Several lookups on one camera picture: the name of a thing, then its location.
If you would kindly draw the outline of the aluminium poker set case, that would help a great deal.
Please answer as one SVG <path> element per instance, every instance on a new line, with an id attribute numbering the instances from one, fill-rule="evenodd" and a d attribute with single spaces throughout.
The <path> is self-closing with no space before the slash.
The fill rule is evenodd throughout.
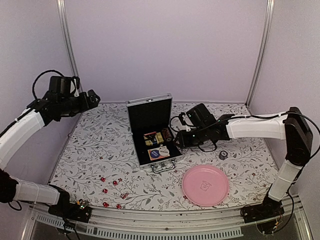
<path id="1" fill-rule="evenodd" d="M 131 135 L 141 170 L 155 174 L 176 168 L 182 156 L 170 129 L 173 98 L 170 93 L 126 102 Z"/>

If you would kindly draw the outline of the small stack poker chips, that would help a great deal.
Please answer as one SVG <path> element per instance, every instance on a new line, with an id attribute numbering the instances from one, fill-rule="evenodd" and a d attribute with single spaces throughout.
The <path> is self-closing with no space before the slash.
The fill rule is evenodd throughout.
<path id="1" fill-rule="evenodd" d="M 218 158 L 219 158 L 220 160 L 225 160 L 225 159 L 228 158 L 228 153 L 227 153 L 225 150 L 222 150 L 222 151 L 219 153 Z"/>

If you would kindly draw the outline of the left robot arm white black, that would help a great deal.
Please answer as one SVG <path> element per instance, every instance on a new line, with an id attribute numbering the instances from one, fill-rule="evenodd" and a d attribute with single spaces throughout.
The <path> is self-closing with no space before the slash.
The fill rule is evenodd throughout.
<path id="1" fill-rule="evenodd" d="M 96 108 L 101 98 L 94 90 L 80 91 L 80 78 L 64 76 L 57 70 L 42 98 L 34 97 L 20 116 L 14 119 L 0 134 L 0 201 L 8 204 L 32 202 L 53 205 L 63 216 L 74 213 L 74 205 L 63 198 L 66 191 L 50 185 L 21 180 L 9 175 L 5 168 L 14 154 L 38 131 L 52 121 L 72 118 Z"/>

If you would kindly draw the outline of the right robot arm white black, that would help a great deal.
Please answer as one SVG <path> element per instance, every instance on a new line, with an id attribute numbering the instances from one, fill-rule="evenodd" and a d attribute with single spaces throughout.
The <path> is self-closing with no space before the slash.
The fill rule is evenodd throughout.
<path id="1" fill-rule="evenodd" d="M 229 141 L 243 138 L 258 138 L 284 141 L 286 155 L 274 182 L 259 206 L 262 218 L 269 218 L 278 210 L 278 203 L 298 180 L 307 163 L 318 153 L 312 152 L 314 122 L 303 115 L 298 107 L 264 115 L 223 114 L 215 118 L 207 107 L 200 103 L 182 114 L 179 121 L 184 129 L 177 130 L 174 144 L 181 148 L 200 146 L 210 141 Z"/>

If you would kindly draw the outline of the row of poker chips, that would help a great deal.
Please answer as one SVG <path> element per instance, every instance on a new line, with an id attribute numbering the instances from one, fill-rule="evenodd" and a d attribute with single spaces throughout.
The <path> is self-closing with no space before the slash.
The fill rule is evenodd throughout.
<path id="1" fill-rule="evenodd" d="M 162 136 L 163 136 L 163 139 L 166 141 L 166 142 L 171 142 L 172 140 L 173 140 L 173 135 L 172 135 L 172 133 L 171 133 L 171 131 L 170 131 L 170 129 L 169 128 L 163 128 L 162 130 L 161 130 L 161 134 L 162 134 Z"/>

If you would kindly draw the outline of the gold playing card deck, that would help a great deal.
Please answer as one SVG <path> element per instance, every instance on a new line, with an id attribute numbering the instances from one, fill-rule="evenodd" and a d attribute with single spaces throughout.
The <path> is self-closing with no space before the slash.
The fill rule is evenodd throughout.
<path id="1" fill-rule="evenodd" d="M 164 142 L 162 134 L 156 131 L 144 134 L 143 138 L 146 146 L 160 145 Z"/>

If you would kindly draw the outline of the blue round blind button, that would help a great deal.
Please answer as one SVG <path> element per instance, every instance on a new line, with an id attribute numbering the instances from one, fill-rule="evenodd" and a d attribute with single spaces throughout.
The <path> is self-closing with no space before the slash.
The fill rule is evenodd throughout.
<path id="1" fill-rule="evenodd" d="M 148 151 L 149 158 L 151 161 L 159 159 L 161 157 L 159 150 L 149 150 Z"/>

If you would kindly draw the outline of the pink plastic plate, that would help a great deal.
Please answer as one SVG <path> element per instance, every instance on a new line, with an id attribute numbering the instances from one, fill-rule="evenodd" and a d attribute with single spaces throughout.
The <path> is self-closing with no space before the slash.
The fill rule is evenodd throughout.
<path id="1" fill-rule="evenodd" d="M 213 207 L 223 202 L 229 193 L 225 173 L 212 165 L 197 165 L 183 175 L 181 188 L 186 198 L 200 207 Z"/>

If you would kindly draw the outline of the front aluminium rail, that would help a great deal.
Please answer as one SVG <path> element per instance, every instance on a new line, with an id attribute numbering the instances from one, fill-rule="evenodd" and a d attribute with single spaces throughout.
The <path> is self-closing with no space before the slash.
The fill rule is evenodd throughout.
<path id="1" fill-rule="evenodd" d="M 194 211 L 140 211 L 94 208 L 87 223 L 33 212 L 32 239 L 94 240 L 311 240 L 300 207 L 282 217 L 245 222 L 239 208 Z"/>

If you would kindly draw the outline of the left aluminium frame post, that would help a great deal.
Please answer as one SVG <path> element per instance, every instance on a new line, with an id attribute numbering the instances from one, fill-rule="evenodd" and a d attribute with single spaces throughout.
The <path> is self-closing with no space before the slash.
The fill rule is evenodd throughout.
<path id="1" fill-rule="evenodd" d="M 62 37 L 65 44 L 65 49 L 67 53 L 67 58 L 69 61 L 69 65 L 71 68 L 71 72 L 74 76 L 79 76 L 79 70 L 72 46 L 72 39 L 68 24 L 68 17 L 67 17 L 67 10 L 66 10 L 66 3 L 64 0 L 56 0 L 57 4 L 57 11 L 58 11 L 58 17 L 60 21 L 60 27 L 62 31 Z"/>

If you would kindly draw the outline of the aluminium frame post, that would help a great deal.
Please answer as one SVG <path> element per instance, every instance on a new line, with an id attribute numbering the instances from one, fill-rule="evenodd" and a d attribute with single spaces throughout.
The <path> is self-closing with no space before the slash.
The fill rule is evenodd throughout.
<path id="1" fill-rule="evenodd" d="M 260 73 L 263 66 L 264 56 L 267 49 L 268 39 L 270 35 L 270 30 L 272 26 L 272 19 L 273 19 L 273 12 L 274 12 L 275 1 L 274 0 L 267 0 L 266 1 L 266 10 L 265 10 L 265 18 L 264 24 L 262 29 L 262 36 L 258 51 L 258 56 L 256 60 L 256 64 L 253 71 L 253 76 L 251 80 L 251 84 L 249 87 L 249 91 L 246 97 L 245 105 L 250 108 L 253 98 L 257 89 Z"/>
<path id="2" fill-rule="evenodd" d="M 57 11 L 58 11 L 58 17 L 60 21 L 60 27 L 62 31 L 62 37 L 65 44 L 65 49 L 67 53 L 67 58 L 69 61 L 69 65 L 71 68 L 71 72 L 74 76 L 79 76 L 79 70 L 72 46 L 72 39 L 68 24 L 68 17 L 67 17 L 67 10 L 66 10 L 66 3 L 64 0 L 56 0 L 57 4 Z"/>

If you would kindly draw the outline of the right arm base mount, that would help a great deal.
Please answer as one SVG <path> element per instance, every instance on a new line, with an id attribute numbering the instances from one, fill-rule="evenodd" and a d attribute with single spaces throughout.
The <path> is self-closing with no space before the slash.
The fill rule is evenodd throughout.
<path id="1" fill-rule="evenodd" d="M 245 223 L 274 218 L 285 213 L 281 203 L 260 203 L 255 205 L 246 205 L 240 209 L 240 215 Z"/>

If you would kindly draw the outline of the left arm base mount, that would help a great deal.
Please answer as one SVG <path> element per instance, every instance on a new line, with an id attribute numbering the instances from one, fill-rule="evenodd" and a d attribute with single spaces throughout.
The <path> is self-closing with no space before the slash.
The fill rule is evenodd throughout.
<path id="1" fill-rule="evenodd" d="M 59 199 L 57 204 L 51 205 L 48 213 L 67 220 L 88 223 L 92 214 L 92 208 L 86 200 L 78 200 L 71 203 L 67 199 Z"/>

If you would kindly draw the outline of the right aluminium frame post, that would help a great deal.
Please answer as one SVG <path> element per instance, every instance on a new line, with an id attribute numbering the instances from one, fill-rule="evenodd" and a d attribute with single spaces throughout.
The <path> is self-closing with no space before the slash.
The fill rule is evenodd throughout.
<path id="1" fill-rule="evenodd" d="M 256 60 L 256 64 L 253 71 L 253 76 L 251 80 L 251 84 L 249 87 L 249 91 L 246 97 L 245 105 L 250 108 L 253 98 L 257 89 L 260 73 L 263 66 L 264 56 L 267 49 L 268 39 L 270 35 L 270 30 L 272 26 L 272 19 L 273 19 L 273 12 L 274 12 L 275 1 L 274 0 L 267 0 L 266 1 L 266 10 L 265 10 L 265 18 L 264 24 L 262 29 L 262 36 L 258 51 L 258 56 Z"/>

